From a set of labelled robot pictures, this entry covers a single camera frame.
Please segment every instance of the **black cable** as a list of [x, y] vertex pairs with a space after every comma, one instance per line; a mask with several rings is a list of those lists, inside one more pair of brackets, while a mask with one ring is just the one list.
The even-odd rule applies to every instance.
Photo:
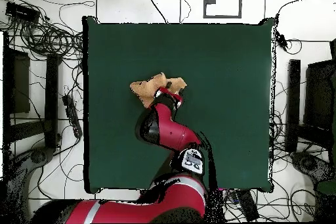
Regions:
[[[61, 137], [63, 137], [63, 132], [64, 132], [64, 130], [65, 130], [67, 127], [65, 127], [65, 128], [63, 129], [63, 131], [62, 131], [62, 133], [61, 133]], [[60, 150], [62, 149], [62, 141], [63, 141], [63, 139], [60, 141]], [[83, 179], [75, 180], [75, 179], [72, 179], [72, 178], [68, 177], [69, 173], [66, 174], [66, 172], [64, 172], [63, 167], [62, 167], [62, 162], [61, 162], [61, 161], [60, 161], [60, 169], [62, 170], [64, 176], [66, 176], [66, 178], [69, 179], [69, 180], [71, 180], [71, 181], [82, 181], [82, 180], [83, 180]]]
[[68, 6], [74, 6], [74, 5], [85, 5], [85, 6], [87, 6], [87, 7], [94, 7], [94, 6], [95, 6], [95, 2], [93, 2], [93, 1], [86, 1], [86, 2], [82, 2], [82, 3], [63, 4], [63, 5], [60, 7], [59, 11], [58, 11], [58, 16], [59, 16], [60, 20], [62, 21], [62, 23], [63, 23], [65, 26], [67, 26], [67, 27], [69, 27], [69, 26], [68, 26], [68, 25], [63, 21], [63, 19], [60, 17], [60, 11], [61, 11], [62, 7], [68, 7]]
[[[70, 146], [70, 147], [64, 149], [64, 150], [61, 151], [61, 152], [65, 152], [66, 150], [72, 149], [74, 146], [76, 146], [76, 145], [80, 142], [80, 140], [81, 140], [81, 139], [77, 139], [76, 142], [75, 142], [72, 146]], [[52, 173], [54, 173], [58, 167], [60, 167], [60, 166], [58, 165], [56, 168], [54, 168], [54, 170], [52, 170], [51, 173], [49, 173], [48, 176], [46, 176], [46, 177], [45, 177], [39, 184], [41, 184], [42, 182], [44, 182], [45, 179], [48, 178]], [[30, 193], [32, 193], [32, 191], [33, 191], [34, 189], [36, 189], [36, 188], [37, 188], [37, 186], [34, 187], [34, 188], [28, 193], [28, 195], [29, 195]]]
[[160, 15], [162, 16], [162, 18], [164, 19], [165, 23], [167, 24], [168, 22], [166, 21], [165, 17], [163, 16], [162, 12], [158, 9], [158, 7], [156, 6], [156, 4], [153, 2], [153, 0], [150, 0], [153, 4], [153, 6], [155, 6], [156, 10], [160, 13]]
[[[300, 221], [299, 221], [299, 219], [298, 219], [297, 216], [296, 216], [297, 213], [295, 213], [295, 211], [294, 211], [293, 196], [294, 196], [295, 194], [297, 194], [298, 192], [301, 192], [301, 191], [307, 192], [307, 193], [309, 193], [310, 195], [312, 195], [313, 197], [315, 197], [315, 194], [313, 194], [312, 192], [310, 192], [309, 190], [306, 190], [306, 189], [298, 189], [298, 190], [294, 191], [294, 192], [291, 194], [291, 197], [290, 197], [290, 199], [289, 199], [289, 201], [290, 201], [290, 203], [291, 203], [291, 211], [292, 211], [293, 216], [294, 216], [294, 218], [295, 218], [295, 220], [296, 220], [297, 222], [300, 222]], [[304, 209], [300, 209], [300, 210], [303, 210], [304, 212], [306, 212], [307, 214], [310, 215], [310, 213], [307, 212], [306, 210], [304, 210]]]
[[[68, 179], [70, 179], [70, 180], [73, 181], [73, 179], [69, 178], [69, 174], [70, 174], [70, 172], [73, 170], [74, 167], [79, 166], [79, 165], [84, 166], [84, 164], [75, 164], [74, 166], [72, 166], [72, 168], [69, 170], [69, 173], [66, 175], [66, 181], [67, 181]], [[64, 199], [66, 198], [66, 181], [65, 181], [65, 183], [64, 183]]]
[[35, 85], [35, 84], [39, 84], [39, 85], [41, 86], [41, 88], [42, 88], [43, 90], [45, 90], [45, 88], [42, 86], [41, 82], [34, 82], [34, 83], [30, 83], [29, 85]]
[[281, 91], [281, 92], [277, 93], [277, 94], [275, 95], [275, 97], [276, 97], [277, 95], [279, 95], [279, 94], [281, 94], [281, 93], [283, 93], [283, 92], [287, 91], [288, 89], [289, 89], [289, 87], [288, 87], [288, 88], [286, 88], [286, 89], [284, 89], [283, 91]]
[[236, 216], [234, 213], [232, 213], [229, 209], [227, 209], [227, 211], [228, 211], [229, 213], [231, 213], [231, 214], [234, 216], [234, 218], [235, 218], [236, 220], [238, 220], [239, 223], [242, 223], [242, 222], [240, 221], [240, 219], [239, 219], [238, 216]]
[[[295, 52], [295, 53], [291, 53], [291, 52], [289, 52], [288, 50], [290, 50], [290, 48], [292, 48], [292, 43], [291, 43], [291, 41], [298, 41], [299, 43], [300, 43], [300, 49], [297, 51], [297, 52]], [[291, 47], [290, 48], [285, 48], [284, 50], [285, 50], [285, 52], [286, 53], [288, 53], [288, 54], [290, 54], [290, 55], [296, 55], [297, 53], [299, 53], [300, 51], [301, 51], [301, 49], [302, 49], [302, 42], [300, 41], [300, 40], [298, 40], [298, 39], [292, 39], [291, 41], [288, 41], [288, 42], [290, 42], [290, 44], [291, 44]]]
[[39, 141], [42, 141], [44, 139], [44, 137], [43, 138], [41, 138], [40, 140], [38, 140], [38, 141], [36, 141], [34, 144], [32, 144], [32, 146], [30, 147], [30, 149], [32, 150], [33, 149], [33, 147], [39, 142]]
[[52, 198], [50, 197], [50, 196], [48, 196], [48, 195], [46, 195], [42, 190], [41, 190], [41, 188], [39, 187], [39, 185], [40, 185], [40, 181], [41, 181], [41, 178], [42, 178], [42, 176], [43, 176], [43, 172], [44, 172], [44, 166], [42, 166], [41, 167], [41, 175], [39, 176], [39, 179], [38, 179], [38, 181], [37, 181], [37, 188], [39, 189], [39, 192], [41, 193], [41, 194], [43, 194], [45, 197], [47, 197], [48, 199], [51, 199], [52, 200]]
[[279, 219], [285, 219], [285, 220], [287, 220], [287, 221], [289, 221], [288, 220], [288, 217], [291, 215], [291, 212], [290, 212], [290, 210], [289, 210], [289, 195], [288, 195], [288, 192], [276, 181], [276, 180], [274, 180], [273, 179], [273, 181], [279, 186], [279, 187], [281, 187], [282, 188], [282, 190], [286, 193], [286, 195], [287, 195], [287, 198], [286, 198], [286, 200], [287, 200], [287, 207], [288, 207], [288, 215], [287, 216], [284, 216], [283, 214], [282, 214], [282, 212], [281, 211], [279, 211], [279, 210], [277, 210], [275, 207], [273, 207], [272, 206], [272, 208], [273, 209], [275, 209], [277, 212], [279, 212], [282, 216], [283, 216], [283, 218], [279, 218]]
[[33, 105], [33, 108], [34, 108], [34, 110], [35, 110], [35, 113], [37, 114], [38, 120], [39, 120], [40, 123], [41, 123], [43, 132], [45, 133], [45, 132], [46, 132], [46, 131], [45, 131], [45, 124], [44, 124], [44, 122], [42, 121], [42, 119], [41, 119], [41, 115], [40, 115], [39, 112], [37, 111], [36, 106], [34, 105], [33, 101], [30, 99], [29, 96], [27, 96], [25, 93], [23, 93], [23, 92], [21, 92], [20, 90], [18, 90], [15, 86], [14, 86], [13, 88], [14, 88], [16, 91], [18, 91], [21, 95], [24, 95], [24, 96], [30, 101], [30, 103]]
[[[35, 7], [23, 0], [19, 0], [19, 1], [23, 2], [21, 5], [27, 5], [28, 7], [32, 9], [38, 10], [40, 13], [39, 17], [42, 20], [42, 23], [37, 23], [37, 24], [32, 24], [32, 23], [27, 23], [27, 22], [20, 23], [22, 25], [21, 30], [20, 30], [20, 37], [25, 45], [21, 48], [29, 49], [32, 55], [33, 55], [33, 52], [35, 52], [41, 56], [46, 56], [47, 54], [52, 54], [52, 53], [57, 53], [62, 57], [72, 56], [74, 54], [70, 52], [72, 49], [79, 51], [81, 54], [81, 49], [83, 48], [81, 33], [78, 32], [77, 34], [74, 34], [74, 32], [76, 31], [71, 29], [65, 23], [64, 24], [59, 24], [59, 23], [50, 24], [46, 19], [47, 17], [46, 12], [42, 8]], [[69, 6], [69, 5], [86, 5], [88, 7], [92, 7], [95, 5], [95, 3], [92, 1], [86, 1], [83, 3], [71, 3], [71, 4], [60, 4], [60, 5], [61, 5], [60, 10], [62, 10], [62, 7]], [[66, 27], [68, 30], [71, 31], [71, 33], [59, 28], [58, 25], [62, 27]], [[33, 32], [42, 32], [42, 34], [39, 35]]]
[[265, 217], [263, 215], [260, 215], [260, 217], [263, 218], [263, 219], [265, 219], [266, 220], [265, 222], [267, 222], [267, 221], [276, 222], [276, 221], [274, 221], [274, 220], [271, 219], [272, 217], [267, 218], [267, 217]]
[[187, 19], [188, 17], [189, 17], [189, 14], [191, 13], [191, 11], [192, 11], [192, 8], [191, 8], [191, 6], [189, 5], [189, 3], [186, 1], [186, 0], [184, 0], [187, 4], [188, 4], [188, 6], [189, 6], [189, 13], [188, 13], [188, 15], [186, 16], [186, 17], [184, 17], [183, 19], [182, 19], [182, 21], [181, 21], [181, 23], [183, 23], [183, 21], [184, 21], [184, 19]]

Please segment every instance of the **metal frame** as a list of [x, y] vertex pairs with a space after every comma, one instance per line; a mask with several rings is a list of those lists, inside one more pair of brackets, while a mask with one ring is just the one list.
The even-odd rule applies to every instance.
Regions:
[[333, 134], [330, 130], [299, 123], [300, 64], [300, 60], [290, 60], [289, 63], [285, 151], [296, 152], [299, 137], [330, 149], [333, 146]]
[[[6, 195], [0, 203], [6, 223], [29, 223], [28, 189], [35, 169], [48, 164], [60, 140], [58, 135], [58, 55], [47, 57], [45, 87], [45, 119], [11, 125], [12, 90], [15, 87], [12, 75], [14, 52], [9, 48], [9, 35], [4, 33], [3, 47], [3, 180], [1, 188]], [[45, 134], [45, 146], [29, 150], [26, 156], [11, 158], [11, 143], [40, 133]]]
[[203, 18], [242, 18], [242, 0], [238, 0], [238, 15], [207, 15], [207, 5], [215, 4], [216, 0], [203, 0]]

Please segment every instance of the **tan cloth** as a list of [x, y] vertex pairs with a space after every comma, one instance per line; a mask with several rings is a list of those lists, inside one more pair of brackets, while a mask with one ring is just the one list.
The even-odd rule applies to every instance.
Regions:
[[168, 82], [171, 82], [171, 86], [168, 90], [175, 94], [178, 94], [180, 89], [184, 89], [186, 87], [186, 83], [181, 77], [167, 79], [165, 74], [162, 72], [149, 80], [133, 82], [130, 84], [130, 88], [132, 92], [135, 93], [142, 101], [144, 107], [147, 108], [153, 102], [154, 93], [157, 89], [160, 87], [166, 87]]

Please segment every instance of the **brown paper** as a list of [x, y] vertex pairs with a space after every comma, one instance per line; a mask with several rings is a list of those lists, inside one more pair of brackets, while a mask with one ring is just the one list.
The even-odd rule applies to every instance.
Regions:
[[131, 91], [135, 93], [139, 99], [142, 101], [144, 107], [149, 107], [154, 100], [154, 93], [160, 87], [166, 87], [168, 82], [171, 82], [170, 88], [168, 90], [172, 93], [179, 93], [180, 89], [186, 87], [186, 83], [182, 78], [169, 78], [165, 77], [162, 72], [155, 75], [149, 80], [137, 81], [130, 84]]

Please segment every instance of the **floor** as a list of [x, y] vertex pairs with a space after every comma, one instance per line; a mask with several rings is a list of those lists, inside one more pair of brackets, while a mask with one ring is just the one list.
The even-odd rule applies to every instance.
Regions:
[[[5, 4], [7, 1], [22, 3], [22, 1], [43, 8], [50, 23], [60, 23], [64, 29], [71, 28], [74, 33], [82, 30], [82, 16], [96, 16], [103, 22], [132, 22], [132, 23], [163, 23], [160, 13], [154, 8], [150, 0], [0, 0], [0, 21], [7, 22], [5, 16]], [[203, 0], [153, 0], [157, 7], [169, 23], [250, 23], [257, 24], [264, 17], [275, 17], [280, 7], [287, 2], [294, 0], [242, 0], [241, 19], [203, 18]], [[287, 87], [287, 65], [292, 58], [301, 60], [301, 82], [305, 80], [305, 69], [308, 64], [331, 58], [329, 43], [336, 38], [336, 26], [332, 23], [336, 19], [336, 0], [299, 0], [288, 4], [280, 12], [280, 23], [278, 31], [285, 35], [286, 39], [300, 39], [302, 49], [295, 56], [290, 55], [276, 47], [276, 101], [275, 107], [279, 114], [282, 114], [282, 122], [285, 122], [285, 100], [286, 94], [282, 92]], [[212, 9], [212, 12], [223, 11]], [[20, 36], [15, 37], [16, 46], [22, 44]], [[292, 42], [290, 53], [296, 53], [300, 49], [300, 43]], [[41, 57], [31, 53], [31, 74], [30, 74], [30, 99], [36, 106], [37, 111], [44, 116], [44, 90], [45, 86], [45, 62]], [[78, 65], [76, 56], [70, 57], [66, 63], [60, 65], [59, 71], [59, 93], [63, 95], [74, 84], [72, 79], [72, 68]], [[77, 82], [83, 88], [83, 79], [79, 76]], [[305, 84], [301, 87], [301, 98], [304, 97]], [[79, 118], [83, 116], [83, 92], [78, 89], [73, 94], [77, 101], [76, 108]], [[304, 102], [301, 101], [301, 119], [303, 117]], [[61, 133], [68, 125], [68, 120], [64, 111], [62, 100], [58, 105], [58, 131]], [[12, 123], [29, 122], [36, 119], [33, 108], [29, 114], [16, 114], [12, 118]], [[64, 129], [62, 135], [62, 149], [68, 148], [75, 143], [75, 137], [70, 127]], [[24, 139], [12, 144], [14, 154], [29, 149], [34, 143], [43, 144], [43, 136], [36, 135], [29, 139]], [[55, 157], [44, 168], [41, 178], [41, 190], [51, 198], [105, 198], [112, 200], [135, 200], [140, 192], [136, 190], [108, 190], [104, 189], [97, 195], [87, 194], [83, 188], [83, 145], [84, 140]], [[298, 150], [302, 150], [306, 144], [299, 143]], [[321, 148], [314, 146], [310, 148], [319, 154]], [[275, 151], [277, 157], [285, 156], [286, 153]], [[321, 158], [327, 160], [326, 152], [319, 154]], [[261, 193], [254, 191], [253, 197], [258, 205], [261, 218], [258, 221], [311, 221], [311, 208], [314, 209], [314, 197], [305, 191], [296, 192], [293, 196], [294, 212], [288, 206], [288, 198], [291, 193], [298, 189], [305, 189], [312, 193], [312, 183], [310, 179], [293, 168], [289, 157], [278, 158], [273, 167], [274, 192]], [[37, 189], [37, 180], [41, 175], [41, 169], [37, 169], [30, 181], [30, 210], [35, 211], [42, 204], [48, 201]], [[241, 212], [237, 206], [229, 204], [227, 206], [226, 218], [230, 222], [244, 222]]]

